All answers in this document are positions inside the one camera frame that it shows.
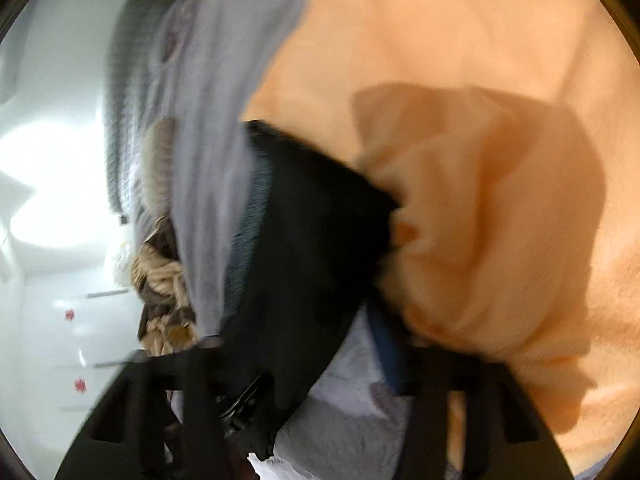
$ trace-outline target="peach towel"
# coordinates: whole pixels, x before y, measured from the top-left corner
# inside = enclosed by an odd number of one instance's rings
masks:
[[[507,361],[574,473],[616,448],[640,405],[640,67],[598,0],[308,0],[244,118],[401,203],[381,287],[412,332]]]

